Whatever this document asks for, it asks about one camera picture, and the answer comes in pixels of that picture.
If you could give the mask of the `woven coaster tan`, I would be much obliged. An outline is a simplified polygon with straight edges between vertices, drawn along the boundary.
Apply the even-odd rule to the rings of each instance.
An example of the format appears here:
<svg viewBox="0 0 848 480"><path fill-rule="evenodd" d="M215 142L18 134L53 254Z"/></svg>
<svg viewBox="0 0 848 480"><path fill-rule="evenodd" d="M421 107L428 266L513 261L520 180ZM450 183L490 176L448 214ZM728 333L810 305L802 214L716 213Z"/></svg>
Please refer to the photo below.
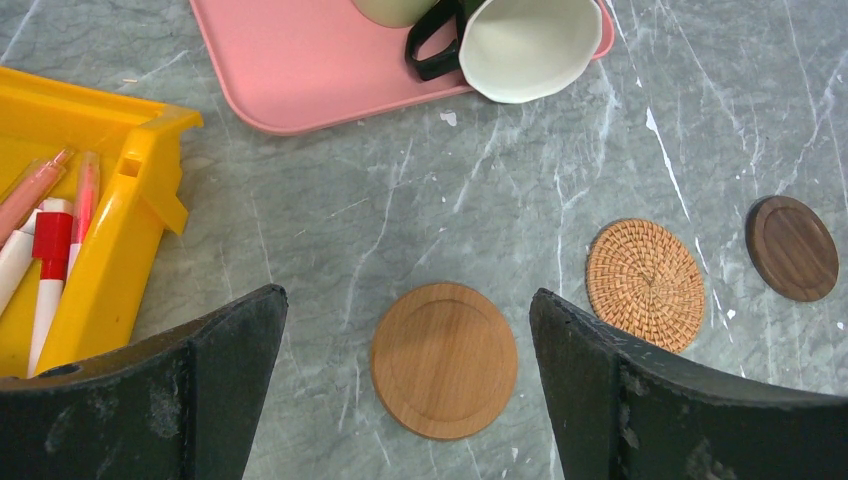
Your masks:
<svg viewBox="0 0 848 480"><path fill-rule="evenodd" d="M705 316L694 257L645 219L620 219L599 231L588 251L586 289L599 319L676 354L693 343Z"/></svg>

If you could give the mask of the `black mug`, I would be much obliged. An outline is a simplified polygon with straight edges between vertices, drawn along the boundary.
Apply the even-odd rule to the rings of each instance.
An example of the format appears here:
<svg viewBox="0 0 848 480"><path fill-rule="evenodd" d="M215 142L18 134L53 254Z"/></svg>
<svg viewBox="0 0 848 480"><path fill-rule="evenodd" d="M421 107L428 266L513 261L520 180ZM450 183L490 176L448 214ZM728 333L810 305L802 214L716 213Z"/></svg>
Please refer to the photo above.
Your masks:
<svg viewBox="0 0 848 480"><path fill-rule="evenodd" d="M405 60L423 81L459 70L486 98L520 104L574 83L602 33L590 0L439 1L411 27Z"/></svg>

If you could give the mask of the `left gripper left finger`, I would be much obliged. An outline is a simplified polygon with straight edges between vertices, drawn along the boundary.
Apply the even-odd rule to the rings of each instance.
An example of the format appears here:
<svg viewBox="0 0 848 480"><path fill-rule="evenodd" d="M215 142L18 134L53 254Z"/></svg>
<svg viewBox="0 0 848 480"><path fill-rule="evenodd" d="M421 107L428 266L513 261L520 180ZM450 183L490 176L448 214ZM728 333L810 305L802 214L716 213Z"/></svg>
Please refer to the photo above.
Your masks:
<svg viewBox="0 0 848 480"><path fill-rule="evenodd" d="M5 479L239 479L282 341L265 285L111 352L1 381Z"/></svg>

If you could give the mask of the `light wooden coaster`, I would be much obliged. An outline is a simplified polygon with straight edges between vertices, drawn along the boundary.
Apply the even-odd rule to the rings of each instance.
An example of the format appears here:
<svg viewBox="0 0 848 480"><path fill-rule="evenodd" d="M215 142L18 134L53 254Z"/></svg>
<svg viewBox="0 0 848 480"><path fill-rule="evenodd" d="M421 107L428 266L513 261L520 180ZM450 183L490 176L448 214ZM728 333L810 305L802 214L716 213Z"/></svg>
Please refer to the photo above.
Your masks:
<svg viewBox="0 0 848 480"><path fill-rule="evenodd" d="M472 436L505 409L515 386L517 347L499 309L453 282L417 287L376 327L370 371L388 414L438 441Z"/></svg>

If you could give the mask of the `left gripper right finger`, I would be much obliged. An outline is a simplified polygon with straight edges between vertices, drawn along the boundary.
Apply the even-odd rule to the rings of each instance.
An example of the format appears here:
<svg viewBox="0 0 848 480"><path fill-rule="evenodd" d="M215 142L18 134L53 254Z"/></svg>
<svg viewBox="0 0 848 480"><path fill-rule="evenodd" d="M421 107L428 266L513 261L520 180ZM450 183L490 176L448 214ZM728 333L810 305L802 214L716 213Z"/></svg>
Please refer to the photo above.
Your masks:
<svg viewBox="0 0 848 480"><path fill-rule="evenodd" d="M568 479L843 479L844 397L728 374L541 289L529 311Z"/></svg>

